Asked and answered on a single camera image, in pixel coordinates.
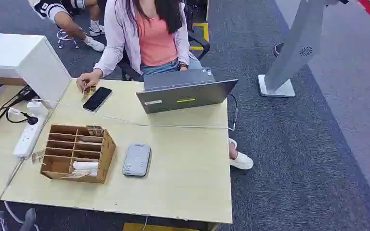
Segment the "person's right hand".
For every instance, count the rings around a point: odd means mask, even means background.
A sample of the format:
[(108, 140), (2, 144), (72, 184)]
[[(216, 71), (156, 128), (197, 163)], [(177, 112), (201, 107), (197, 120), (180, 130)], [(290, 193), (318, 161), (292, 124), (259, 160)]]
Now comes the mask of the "person's right hand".
[(76, 85), (79, 88), (79, 90), (83, 92), (86, 88), (90, 88), (91, 86), (97, 85), (102, 77), (103, 71), (98, 68), (95, 68), (91, 72), (81, 74), (76, 79)]

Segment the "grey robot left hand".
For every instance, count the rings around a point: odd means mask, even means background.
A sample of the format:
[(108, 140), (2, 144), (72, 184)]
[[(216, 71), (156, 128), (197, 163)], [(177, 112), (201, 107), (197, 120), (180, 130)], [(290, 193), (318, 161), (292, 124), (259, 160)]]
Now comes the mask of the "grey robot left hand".
[[(34, 208), (30, 208), (25, 213), (25, 219), (21, 220), (16, 214), (11, 210), (8, 202), (3, 202), (6, 208), (6, 211), (11, 215), (11, 217), (19, 224), (21, 224), (20, 231), (32, 231), (35, 229), (39, 231), (39, 227), (36, 224), (37, 214)], [(5, 212), (0, 210), (0, 231), (8, 231), (8, 223), (5, 220)]]

